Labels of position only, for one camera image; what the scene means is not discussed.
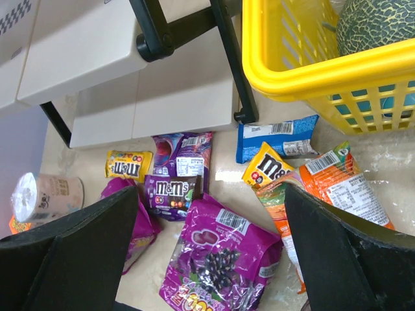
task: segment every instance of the floor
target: floor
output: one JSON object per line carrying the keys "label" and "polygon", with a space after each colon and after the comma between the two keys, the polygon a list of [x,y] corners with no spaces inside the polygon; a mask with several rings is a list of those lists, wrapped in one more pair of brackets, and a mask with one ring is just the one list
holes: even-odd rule
{"label": "floor", "polygon": [[[299,119],[314,114],[303,102],[277,103],[255,94],[259,106],[260,124]],[[54,102],[71,126],[77,104],[77,95],[66,96]],[[351,152],[366,179],[370,182],[383,207],[398,231],[415,235],[415,210],[412,186],[415,175],[415,130],[346,137],[324,120],[319,120],[312,145],[319,152],[328,151],[342,141],[349,140]],[[271,219],[241,176],[247,166],[235,162],[236,129],[216,133],[211,156],[210,192],[220,202],[267,229],[275,230]],[[69,150],[54,128],[49,125],[41,172],[77,176],[85,186],[85,206],[95,203],[105,188],[104,165],[108,150],[155,152],[151,138],[112,144],[102,148]],[[289,161],[300,166],[306,160]],[[117,300],[144,311],[171,310],[158,295],[165,269],[179,237],[183,224],[163,222],[163,231],[157,241],[121,279]],[[286,252],[272,284],[267,288],[259,310],[300,310],[306,295],[297,295],[299,282]]]}

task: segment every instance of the shopping basket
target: shopping basket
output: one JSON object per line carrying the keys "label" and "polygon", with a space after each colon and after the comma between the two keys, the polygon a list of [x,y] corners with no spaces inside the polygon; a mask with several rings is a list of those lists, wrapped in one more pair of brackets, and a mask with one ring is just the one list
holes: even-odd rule
{"label": "shopping basket", "polygon": [[346,134],[415,125],[415,39],[338,57],[329,0],[243,0],[243,67],[265,96],[306,100]]}

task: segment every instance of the candy wrapper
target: candy wrapper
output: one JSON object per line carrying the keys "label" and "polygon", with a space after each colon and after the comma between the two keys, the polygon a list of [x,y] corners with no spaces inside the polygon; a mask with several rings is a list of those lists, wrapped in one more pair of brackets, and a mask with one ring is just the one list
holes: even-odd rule
{"label": "candy wrapper", "polygon": [[153,174],[170,177],[200,175],[202,191],[208,193],[212,137],[212,132],[154,136],[157,152]]}
{"label": "candy wrapper", "polygon": [[378,225],[394,229],[385,210],[375,197],[351,152],[349,142],[342,143],[314,161],[269,183],[256,195],[271,215],[281,234],[288,256],[296,266],[305,291],[291,231],[285,213],[286,183],[293,183],[317,198],[343,211]]}
{"label": "candy wrapper", "polygon": [[257,310],[281,248],[278,235],[205,194],[189,210],[160,295],[177,311]]}
{"label": "candy wrapper", "polygon": [[200,176],[145,176],[148,211],[171,222],[186,219],[193,200],[200,198]]}
{"label": "candy wrapper", "polygon": [[318,115],[312,115],[278,124],[260,126],[240,124],[236,162],[250,161],[258,153],[264,141],[282,157],[318,154],[310,145],[317,120]]}
{"label": "candy wrapper", "polygon": [[253,189],[259,189],[293,170],[294,168],[284,162],[269,144],[263,142],[261,149],[245,170],[242,179]]}
{"label": "candy wrapper", "polygon": [[[110,196],[122,188],[134,186],[136,183],[132,179],[114,178],[110,180],[106,188],[101,193],[101,199]],[[123,274],[126,274],[138,257],[151,245],[161,231],[160,225],[155,219],[147,214],[144,205],[138,203],[136,223],[132,231],[130,245],[124,264]]]}
{"label": "candy wrapper", "polygon": [[30,230],[33,225],[34,224],[32,224],[32,223],[18,222],[14,215],[12,216],[12,219],[10,219],[10,221],[8,223],[8,227],[10,228],[10,231],[14,235],[16,235],[20,232],[25,232],[25,231]]}
{"label": "candy wrapper", "polygon": [[108,151],[105,164],[105,177],[132,178],[139,183],[150,168],[151,152]]}

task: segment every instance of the paper towel roll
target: paper towel roll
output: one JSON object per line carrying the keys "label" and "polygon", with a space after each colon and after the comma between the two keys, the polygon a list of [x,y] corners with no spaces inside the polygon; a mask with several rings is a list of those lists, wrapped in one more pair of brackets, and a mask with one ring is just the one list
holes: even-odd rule
{"label": "paper towel roll", "polygon": [[80,210],[84,189],[79,178],[26,173],[10,201],[17,221],[44,224]]}

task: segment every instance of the plastic wrap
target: plastic wrap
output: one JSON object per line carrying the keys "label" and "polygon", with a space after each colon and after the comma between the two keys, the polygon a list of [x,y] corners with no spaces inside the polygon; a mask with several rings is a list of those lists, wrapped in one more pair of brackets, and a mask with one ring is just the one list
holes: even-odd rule
{"label": "plastic wrap", "polygon": [[204,195],[193,202],[161,297],[174,310],[256,310],[281,255],[280,237]]}

